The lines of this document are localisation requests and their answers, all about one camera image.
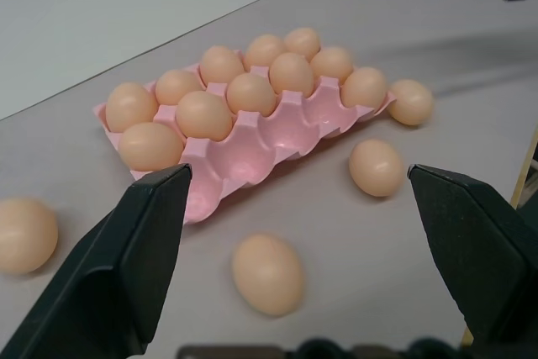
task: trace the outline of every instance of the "gray table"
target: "gray table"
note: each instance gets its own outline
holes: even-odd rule
[[[509,198],[536,124],[537,23],[537,2],[260,0],[5,119],[0,197],[43,198],[59,212],[61,241],[37,274],[0,277],[0,345],[131,182],[91,107],[118,83],[148,82],[196,61],[210,45],[244,49],[259,34],[302,25],[318,29],[325,44],[352,50],[361,65],[426,83],[437,98],[435,116],[417,130],[380,118],[325,141],[187,229],[147,357],[172,357],[186,343],[293,347],[313,335],[344,346],[402,347],[421,335],[457,343],[463,318],[435,269],[410,186],[387,201],[368,198],[352,185],[346,159],[358,140],[377,137],[407,163],[468,173]],[[282,319],[249,309],[229,276],[233,248],[258,230],[292,242],[309,275],[303,307]]]

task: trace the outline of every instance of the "pink egg tray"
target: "pink egg tray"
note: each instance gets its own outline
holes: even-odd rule
[[[198,74],[198,64],[186,68]],[[251,72],[268,76],[269,69],[253,66]],[[156,81],[145,85],[155,92]],[[209,83],[207,92],[225,100],[226,84]],[[300,92],[284,91],[277,108],[269,117],[259,113],[239,111],[229,136],[220,142],[209,139],[185,138],[177,127],[176,106],[161,105],[154,122],[174,129],[185,141],[179,163],[193,168],[193,179],[187,197],[184,224],[206,219],[219,206],[220,200],[243,187],[262,182],[273,167],[285,160],[307,155],[323,138],[332,138],[346,132],[357,122],[364,122],[380,114],[392,101],[389,93],[378,110],[356,106],[346,108],[340,101],[338,80],[321,77],[309,98]],[[108,130],[105,120],[106,104],[93,109],[104,131],[117,150],[121,134]],[[134,179],[147,172],[131,171]]]

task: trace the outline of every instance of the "egg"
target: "egg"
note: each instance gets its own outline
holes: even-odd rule
[[[232,130],[232,114],[225,101],[209,92],[190,92],[177,105],[176,122],[188,138],[226,139]]]
[[[396,101],[388,105],[388,113],[398,122],[415,126],[424,123],[434,110],[431,91],[414,80],[400,80],[390,87]]]
[[[183,142],[173,129],[145,122],[127,129],[119,139],[118,153],[137,172],[154,172],[179,163]]]
[[[155,97],[138,83],[122,83],[108,97],[105,119],[108,130],[123,132],[129,126],[150,122],[159,105]]]
[[[212,46],[205,51],[200,61],[200,76],[206,85],[230,83],[241,73],[245,73],[241,59],[225,46]]]
[[[314,73],[303,56],[287,52],[269,68],[269,81],[276,94],[284,90],[301,92],[306,98],[314,92]]]
[[[243,59],[247,70],[252,66],[270,66],[277,56],[286,52],[284,41],[272,34],[264,34],[254,39]]]
[[[308,62],[319,52],[321,44],[318,33],[309,27],[295,29],[284,38],[287,50],[302,55]]]
[[[232,113],[257,112],[268,117],[277,107],[277,95],[265,77],[254,73],[238,75],[226,89],[226,101]]]
[[[202,91],[203,87],[198,76],[191,71],[174,69],[167,71],[157,80],[155,96],[162,105],[177,105],[179,100],[188,92]]]
[[[340,89],[342,104],[347,107],[362,105],[378,109],[387,96],[385,76],[373,67],[361,67],[349,75]]]
[[[303,264],[297,252],[274,235],[256,234],[243,240],[235,249],[232,272],[240,295],[263,314],[290,314],[303,301]]]
[[[45,264],[58,242],[55,214],[37,199],[0,202],[0,272],[24,274]]]
[[[350,155],[351,178],[365,193],[374,197],[393,195],[404,180],[404,164],[387,142],[370,139],[355,146]]]
[[[353,59],[344,48],[333,46],[323,48],[310,62],[315,78],[320,76],[335,77],[340,85],[353,72]]]

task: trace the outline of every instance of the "brown egg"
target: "brown egg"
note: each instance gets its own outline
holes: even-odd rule
[[[295,250],[274,235],[243,240],[235,249],[232,272],[241,296],[263,314],[290,314],[303,301],[303,265]]]
[[[124,163],[137,172],[154,172],[179,163],[183,142],[173,129],[157,122],[127,129],[118,144]]]
[[[398,152],[387,142],[364,140],[351,152],[351,178],[365,193],[374,197],[394,194],[404,180],[404,164]]]
[[[153,95],[138,83],[123,83],[108,97],[105,115],[111,132],[123,132],[129,126],[151,122],[159,105]]]
[[[238,75],[226,89],[226,101],[232,113],[257,112],[268,117],[277,107],[277,95],[265,77],[254,73]]]
[[[323,48],[310,62],[315,78],[335,77],[340,85],[353,72],[353,59],[350,53],[338,46]]]
[[[188,92],[202,91],[198,76],[191,71],[174,69],[162,75],[155,86],[157,102],[163,105],[177,105]]]
[[[176,122],[188,138],[226,139],[232,130],[232,114],[226,102],[209,92],[190,92],[177,105]]]
[[[212,46],[205,51],[200,61],[200,76],[206,85],[230,83],[241,73],[245,73],[241,59],[225,46]]]
[[[32,198],[0,202],[0,272],[23,274],[45,264],[58,242],[54,213]]]
[[[415,80],[393,83],[390,91],[396,101],[388,105],[388,113],[398,122],[415,126],[424,123],[434,110],[431,91]]]
[[[349,75],[340,89],[342,104],[347,107],[362,105],[378,109],[387,96],[385,76],[373,67],[361,67]]]
[[[245,53],[243,64],[247,70],[251,66],[270,66],[277,56],[286,52],[284,41],[272,34],[264,34],[254,39]]]
[[[321,47],[318,33],[309,27],[295,29],[286,35],[284,44],[286,45],[287,50],[294,54],[304,56],[308,62],[314,58]]]
[[[306,98],[314,92],[314,74],[303,56],[288,52],[272,62],[269,80],[276,94],[284,90],[301,92]]]

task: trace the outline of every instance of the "egg tray cup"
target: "egg tray cup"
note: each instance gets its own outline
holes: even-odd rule
[[[198,64],[185,70],[200,77]],[[269,68],[253,66],[251,73],[268,78]],[[156,81],[145,85],[153,94],[155,88]],[[209,83],[206,91],[226,101],[226,88],[225,83]],[[153,122],[172,128],[182,137],[185,148],[178,163],[188,163],[193,168],[183,224],[206,219],[223,198],[239,188],[262,182],[276,164],[307,155],[323,138],[336,137],[355,123],[373,118],[395,99],[388,93],[377,110],[363,106],[346,108],[340,100],[338,79],[321,77],[309,98],[301,92],[282,92],[277,108],[268,117],[239,111],[234,115],[234,126],[228,137],[220,142],[186,138],[176,123],[176,106],[160,105]],[[108,130],[105,108],[106,103],[102,103],[93,112],[114,149],[118,150],[122,134]],[[135,180],[147,173],[131,171]]]

